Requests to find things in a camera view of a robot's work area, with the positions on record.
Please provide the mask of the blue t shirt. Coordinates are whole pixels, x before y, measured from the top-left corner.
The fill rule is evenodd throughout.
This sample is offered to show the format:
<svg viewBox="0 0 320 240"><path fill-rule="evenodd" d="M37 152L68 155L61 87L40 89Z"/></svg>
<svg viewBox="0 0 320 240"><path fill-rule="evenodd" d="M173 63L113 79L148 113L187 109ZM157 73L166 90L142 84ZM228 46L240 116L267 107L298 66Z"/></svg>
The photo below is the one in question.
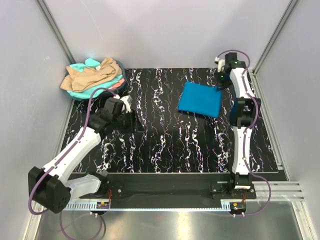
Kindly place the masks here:
<svg viewBox="0 0 320 240"><path fill-rule="evenodd" d="M222 105L222 91L216 86L207 86L187 81L177 109L211 118L218 118Z"/></svg>

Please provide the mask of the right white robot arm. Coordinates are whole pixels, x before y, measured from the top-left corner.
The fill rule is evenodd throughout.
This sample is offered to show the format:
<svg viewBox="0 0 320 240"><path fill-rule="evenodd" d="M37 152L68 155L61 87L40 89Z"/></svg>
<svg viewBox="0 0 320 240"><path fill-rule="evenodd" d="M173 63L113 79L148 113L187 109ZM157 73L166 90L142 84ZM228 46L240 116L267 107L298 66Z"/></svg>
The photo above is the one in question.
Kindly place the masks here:
<svg viewBox="0 0 320 240"><path fill-rule="evenodd" d="M225 192L230 197L242 197L252 191L252 170L250 145L253 127L261 107L248 80L249 56L240 50L226 50L214 60L217 64L218 89L233 86L235 100L229 115L229 123L234 133L234 159L230 179Z"/></svg>

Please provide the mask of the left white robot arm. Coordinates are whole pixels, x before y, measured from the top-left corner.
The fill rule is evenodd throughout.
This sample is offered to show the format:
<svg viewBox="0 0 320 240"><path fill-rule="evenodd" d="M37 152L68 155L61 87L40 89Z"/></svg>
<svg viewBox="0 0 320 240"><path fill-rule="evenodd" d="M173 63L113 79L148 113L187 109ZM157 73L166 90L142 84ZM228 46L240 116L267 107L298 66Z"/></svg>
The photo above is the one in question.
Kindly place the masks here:
<svg viewBox="0 0 320 240"><path fill-rule="evenodd" d="M32 214L37 215L32 202L57 214L71 200L85 195L103 198L110 193L108 178L102 173L87 172L83 177L69 178L83 158L114 131L131 134L144 130L132 101L129 95L108 98L104 107L87 113L84 126L53 160L28 172L28 209Z"/></svg>

